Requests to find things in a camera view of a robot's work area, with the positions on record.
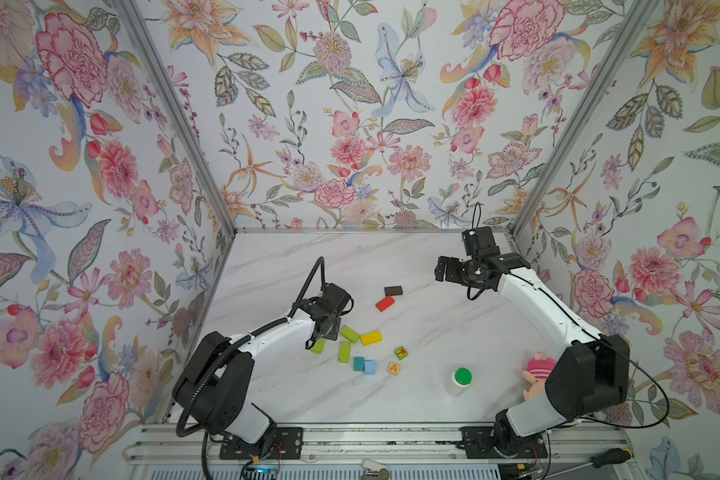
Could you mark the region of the yellow wood block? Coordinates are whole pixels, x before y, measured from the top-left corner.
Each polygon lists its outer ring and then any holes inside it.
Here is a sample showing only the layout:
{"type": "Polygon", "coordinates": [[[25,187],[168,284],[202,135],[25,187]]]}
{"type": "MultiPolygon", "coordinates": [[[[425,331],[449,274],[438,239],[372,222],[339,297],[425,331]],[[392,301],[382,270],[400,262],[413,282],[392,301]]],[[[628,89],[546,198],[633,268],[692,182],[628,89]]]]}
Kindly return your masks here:
{"type": "Polygon", "coordinates": [[[360,337],[361,343],[364,346],[369,346],[381,342],[383,339],[380,331],[376,330],[373,332],[366,333],[360,337]]]}

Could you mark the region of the red wood block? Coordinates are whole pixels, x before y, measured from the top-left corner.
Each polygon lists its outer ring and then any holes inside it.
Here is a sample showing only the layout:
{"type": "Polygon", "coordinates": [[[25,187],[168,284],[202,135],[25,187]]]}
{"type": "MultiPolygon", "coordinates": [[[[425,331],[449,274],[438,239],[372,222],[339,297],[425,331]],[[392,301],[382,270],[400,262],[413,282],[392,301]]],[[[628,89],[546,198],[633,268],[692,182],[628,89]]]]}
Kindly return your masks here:
{"type": "Polygon", "coordinates": [[[384,312],[394,304],[395,304],[395,299],[391,296],[387,296],[384,299],[380,300],[375,305],[375,307],[379,312],[384,312]]]}

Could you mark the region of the brown wood block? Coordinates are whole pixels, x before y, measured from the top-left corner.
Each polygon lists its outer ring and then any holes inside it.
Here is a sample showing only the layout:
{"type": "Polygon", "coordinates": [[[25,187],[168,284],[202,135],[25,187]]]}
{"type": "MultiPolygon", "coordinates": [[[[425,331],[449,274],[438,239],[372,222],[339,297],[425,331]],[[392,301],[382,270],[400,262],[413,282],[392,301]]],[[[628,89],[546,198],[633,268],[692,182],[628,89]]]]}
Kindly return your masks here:
{"type": "Polygon", "coordinates": [[[404,291],[401,286],[388,286],[384,288],[384,293],[386,296],[394,297],[403,295],[404,291]]]}

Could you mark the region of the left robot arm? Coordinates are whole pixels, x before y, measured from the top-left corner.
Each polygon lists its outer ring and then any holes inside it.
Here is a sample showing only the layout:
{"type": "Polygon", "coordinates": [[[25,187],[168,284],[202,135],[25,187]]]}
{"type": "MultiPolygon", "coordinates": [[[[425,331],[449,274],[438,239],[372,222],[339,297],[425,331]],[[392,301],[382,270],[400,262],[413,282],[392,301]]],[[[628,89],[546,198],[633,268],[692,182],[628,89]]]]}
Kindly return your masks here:
{"type": "Polygon", "coordinates": [[[297,299],[284,315],[255,330],[233,337],[217,331],[205,335],[172,390],[181,407],[176,435],[202,432],[230,436],[245,446],[269,444],[276,422],[247,400],[256,362],[287,347],[311,350],[320,340],[336,340],[342,317],[353,307],[348,292],[327,283],[317,296],[297,299]]]}

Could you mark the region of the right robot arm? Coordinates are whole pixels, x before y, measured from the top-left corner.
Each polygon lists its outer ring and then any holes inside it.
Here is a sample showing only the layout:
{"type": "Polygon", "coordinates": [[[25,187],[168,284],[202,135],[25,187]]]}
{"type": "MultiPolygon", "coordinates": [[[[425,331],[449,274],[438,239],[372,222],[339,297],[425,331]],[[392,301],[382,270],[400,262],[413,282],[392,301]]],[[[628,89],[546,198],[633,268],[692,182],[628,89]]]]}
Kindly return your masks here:
{"type": "Polygon", "coordinates": [[[605,337],[564,304],[517,253],[503,253],[488,226],[462,232],[466,257],[441,256],[439,282],[491,290],[515,305],[557,357],[541,390],[495,416],[491,445],[515,456],[541,433],[626,400],[630,347],[619,335],[605,337]]]}

